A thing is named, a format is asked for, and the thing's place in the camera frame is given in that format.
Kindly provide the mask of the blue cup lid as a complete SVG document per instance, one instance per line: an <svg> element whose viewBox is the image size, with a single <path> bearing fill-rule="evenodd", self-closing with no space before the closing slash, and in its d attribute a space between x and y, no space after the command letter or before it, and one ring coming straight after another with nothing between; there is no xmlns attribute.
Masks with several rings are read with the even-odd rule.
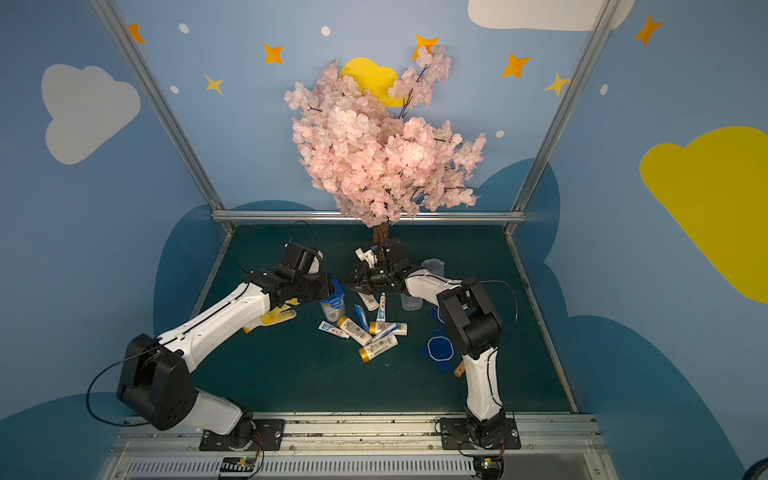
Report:
<svg viewBox="0 0 768 480"><path fill-rule="evenodd" d="M448 371L456 351L446 332L435 329L426 343L420 347L420 353L435 362L441 370Z"/></svg>
<svg viewBox="0 0 768 480"><path fill-rule="evenodd" d="M429 309L429 316L435 320L437 320L439 323L443 323L443 321L440 319L439 309L435 306L432 306Z"/></svg>

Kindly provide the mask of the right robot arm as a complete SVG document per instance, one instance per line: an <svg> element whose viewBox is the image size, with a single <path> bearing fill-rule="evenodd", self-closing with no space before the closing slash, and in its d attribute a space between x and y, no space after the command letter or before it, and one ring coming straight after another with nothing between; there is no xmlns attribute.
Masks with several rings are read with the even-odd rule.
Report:
<svg viewBox="0 0 768 480"><path fill-rule="evenodd" d="M358 263L350 289L373 294L389 286L438 308L448 339L465 365L469 425L478 436L500 430L506 420L496 369L502 321L482 283L447 279L413 265L397 239L358 248L355 255Z"/></svg>

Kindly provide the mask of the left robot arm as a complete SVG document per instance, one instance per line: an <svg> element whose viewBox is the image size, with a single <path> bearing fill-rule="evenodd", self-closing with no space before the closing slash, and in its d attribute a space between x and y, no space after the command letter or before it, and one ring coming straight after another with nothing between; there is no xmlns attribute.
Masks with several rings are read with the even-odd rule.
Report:
<svg viewBox="0 0 768 480"><path fill-rule="evenodd" d="M249 439L252 413L194 386L192 374L205 358L237 332L265 325L264 316L290 300L325 300L331 276L322 271L323 254L295 243L285 245L281 261L252 272L235 289L180 326L157 338L146 334L127 346L117 398L154 428L178 425Z"/></svg>

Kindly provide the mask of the orange-cap white bottle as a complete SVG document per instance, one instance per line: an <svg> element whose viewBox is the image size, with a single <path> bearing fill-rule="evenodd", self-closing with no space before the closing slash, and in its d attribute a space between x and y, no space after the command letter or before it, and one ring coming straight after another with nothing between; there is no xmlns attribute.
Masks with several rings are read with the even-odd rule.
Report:
<svg viewBox="0 0 768 480"><path fill-rule="evenodd" d="M368 311L373 312L379 309L379 301L374 295L367 294L364 292L359 292L358 296L360 297L361 301L363 302L365 308Z"/></svg>
<svg viewBox="0 0 768 480"><path fill-rule="evenodd" d="M369 333L374 337L385 337L387 335L406 336L408 326L402 322L375 321L369 325Z"/></svg>
<svg viewBox="0 0 768 480"><path fill-rule="evenodd" d="M372 340L372 336L349 317L342 317L337 326L361 346L367 346Z"/></svg>
<svg viewBox="0 0 768 480"><path fill-rule="evenodd" d="M387 352L398 345L397 336L394 334L387 335L375 342L360 348L358 354L364 363L368 363L374 358L380 356L384 352Z"/></svg>

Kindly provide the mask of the yellow work glove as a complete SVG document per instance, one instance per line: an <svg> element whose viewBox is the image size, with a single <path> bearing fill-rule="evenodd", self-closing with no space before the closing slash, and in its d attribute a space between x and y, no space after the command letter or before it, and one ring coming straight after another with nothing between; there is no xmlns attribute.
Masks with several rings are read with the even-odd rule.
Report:
<svg viewBox="0 0 768 480"><path fill-rule="evenodd" d="M289 320L294 319L297 316L295 307L299 304L297 299L290 299L283 305L275 307L269 312L250 320L246 323L242 330L248 334L253 330L260 327L274 326Z"/></svg>

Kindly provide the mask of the blue toothbrush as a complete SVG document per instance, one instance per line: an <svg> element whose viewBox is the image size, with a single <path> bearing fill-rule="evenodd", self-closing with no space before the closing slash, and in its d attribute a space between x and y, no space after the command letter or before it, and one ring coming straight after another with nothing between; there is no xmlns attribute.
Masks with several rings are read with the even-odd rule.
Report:
<svg viewBox="0 0 768 480"><path fill-rule="evenodd" d="M354 305L354 312L358 321L359 326L366 332L370 332L369 322L367 319L367 312L366 309L363 308L359 304Z"/></svg>
<svg viewBox="0 0 768 480"><path fill-rule="evenodd" d="M380 341L380 340L384 339L385 337L387 337L388 335L392 335L392 334L394 334L394 333L395 333L396 331L398 331L398 330L399 330L399 325L398 325L397 323L393 323L392 325L390 325L389 327L387 327L386 329L384 329L382 332L380 332L380 333L376 334L376 335L375 335L375 336L374 336L374 337L371 339L371 342L372 342L372 343L375 343L375 342L377 342L377 341Z"/></svg>

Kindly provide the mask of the left circuit board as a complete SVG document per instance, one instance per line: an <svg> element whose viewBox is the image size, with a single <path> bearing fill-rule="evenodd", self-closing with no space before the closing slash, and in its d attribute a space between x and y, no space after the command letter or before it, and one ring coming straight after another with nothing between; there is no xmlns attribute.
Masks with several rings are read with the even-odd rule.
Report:
<svg viewBox="0 0 768 480"><path fill-rule="evenodd" d="M249 479L257 471L255 457L225 457L218 468L218 479Z"/></svg>

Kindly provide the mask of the circuit board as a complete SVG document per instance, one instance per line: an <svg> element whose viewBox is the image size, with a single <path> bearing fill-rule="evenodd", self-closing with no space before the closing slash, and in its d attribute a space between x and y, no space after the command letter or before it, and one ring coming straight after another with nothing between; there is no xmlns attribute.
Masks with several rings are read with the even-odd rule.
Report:
<svg viewBox="0 0 768 480"><path fill-rule="evenodd" d="M218 468L218 479L249 479L257 471L255 457L225 457Z"/></svg>
<svg viewBox="0 0 768 480"><path fill-rule="evenodd" d="M504 460L499 457L474 457L475 480L500 480L504 474Z"/></svg>

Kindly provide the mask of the right circuit board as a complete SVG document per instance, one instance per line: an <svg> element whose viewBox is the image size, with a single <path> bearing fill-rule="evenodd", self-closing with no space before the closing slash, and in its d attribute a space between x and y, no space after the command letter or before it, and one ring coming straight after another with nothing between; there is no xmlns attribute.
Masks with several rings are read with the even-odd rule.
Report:
<svg viewBox="0 0 768 480"><path fill-rule="evenodd" d="M499 457L474 457L475 480L500 480L504 474L504 460Z"/></svg>

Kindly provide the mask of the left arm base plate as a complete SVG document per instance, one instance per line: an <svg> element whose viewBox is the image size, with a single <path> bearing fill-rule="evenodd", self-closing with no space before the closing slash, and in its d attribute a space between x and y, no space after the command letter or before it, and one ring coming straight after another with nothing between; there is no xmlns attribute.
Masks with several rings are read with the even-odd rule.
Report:
<svg viewBox="0 0 768 480"><path fill-rule="evenodd" d="M241 420L227 435L209 430L203 432L199 450L203 452L277 451L281 447L285 421L283 419Z"/></svg>

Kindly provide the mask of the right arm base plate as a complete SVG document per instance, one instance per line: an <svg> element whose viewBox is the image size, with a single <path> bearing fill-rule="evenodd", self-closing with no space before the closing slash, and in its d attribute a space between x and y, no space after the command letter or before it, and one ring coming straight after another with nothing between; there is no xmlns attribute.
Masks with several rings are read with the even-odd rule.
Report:
<svg viewBox="0 0 768 480"><path fill-rule="evenodd" d="M468 418L441 417L436 423L444 450L519 450L520 433L514 420L478 422Z"/></svg>

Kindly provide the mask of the left aluminium frame post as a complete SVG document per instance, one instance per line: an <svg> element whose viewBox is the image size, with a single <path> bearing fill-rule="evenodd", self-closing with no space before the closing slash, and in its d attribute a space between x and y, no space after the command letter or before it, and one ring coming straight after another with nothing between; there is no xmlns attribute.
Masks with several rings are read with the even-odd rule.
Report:
<svg viewBox="0 0 768 480"><path fill-rule="evenodd" d="M225 206L220 195L173 112L164 90L144 58L140 44L133 39L116 2L92 0L90 4L135 77L207 204L212 211L224 210Z"/></svg>

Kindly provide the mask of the aluminium frame post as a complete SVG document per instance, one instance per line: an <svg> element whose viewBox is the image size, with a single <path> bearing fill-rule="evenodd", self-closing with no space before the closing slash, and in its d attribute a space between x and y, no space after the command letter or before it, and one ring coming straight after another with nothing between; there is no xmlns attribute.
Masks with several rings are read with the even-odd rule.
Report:
<svg viewBox="0 0 768 480"><path fill-rule="evenodd" d="M560 96L557 108L542 143L515 197L511 209L511 212L515 215L515 219L506 222L504 225L504 233L508 240L512 239L516 226L523 223L526 219L528 204L549 164L557 143L578 103L579 97L598 62L602 50L613 30L612 24L614 18L618 17L619 9L622 4L623 1L619 0L604 1L598 10L595 23L589 32L584 47L575 63L571 81L568 83L565 93Z"/></svg>
<svg viewBox="0 0 768 480"><path fill-rule="evenodd" d="M224 210L225 206L220 195L173 112L164 90L144 58L140 44L133 39L116 2L92 0L90 4L135 77L207 204L212 211Z"/></svg>

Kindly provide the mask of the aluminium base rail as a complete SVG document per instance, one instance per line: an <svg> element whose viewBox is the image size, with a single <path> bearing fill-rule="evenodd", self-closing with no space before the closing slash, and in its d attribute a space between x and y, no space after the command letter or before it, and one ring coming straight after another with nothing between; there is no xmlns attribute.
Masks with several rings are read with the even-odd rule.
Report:
<svg viewBox="0 0 768 480"><path fill-rule="evenodd" d="M519 450L444 450L436 423L448 413L263 413L283 419L277 451L203 452L203 430L121 430L101 479L218 479L225 457L255 457L249 479L473 479L474 457L504 460L501 479L615 479L597 422L581 414L519 414Z"/></svg>

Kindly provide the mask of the right aluminium frame post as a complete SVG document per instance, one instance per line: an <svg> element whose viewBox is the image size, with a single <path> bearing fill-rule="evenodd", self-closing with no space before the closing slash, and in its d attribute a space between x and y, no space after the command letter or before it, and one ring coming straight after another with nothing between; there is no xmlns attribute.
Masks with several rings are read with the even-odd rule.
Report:
<svg viewBox="0 0 768 480"><path fill-rule="evenodd" d="M598 62L602 50L613 30L612 24L614 18L618 17L619 9L622 4L623 1L619 0L604 1L598 10L595 23L589 32L584 47L575 63L571 81L568 83L565 93L560 96L557 108L542 143L515 197L511 209L511 212L515 215L515 219L506 222L504 225L504 233L508 240L512 239L516 226L523 223L526 219L528 204L549 164L557 143L578 103L579 97Z"/></svg>

